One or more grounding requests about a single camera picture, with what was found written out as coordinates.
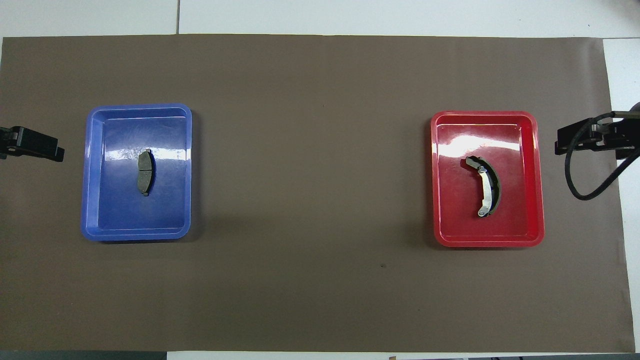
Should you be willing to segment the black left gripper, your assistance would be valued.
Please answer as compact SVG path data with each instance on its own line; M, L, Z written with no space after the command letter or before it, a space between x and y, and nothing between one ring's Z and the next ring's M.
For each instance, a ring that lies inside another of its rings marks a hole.
M18 147L18 137L21 136L21 149ZM66 151L59 146L57 137L44 133L24 129L23 126L0 128L0 159L8 157L22 157L23 155L61 163Z

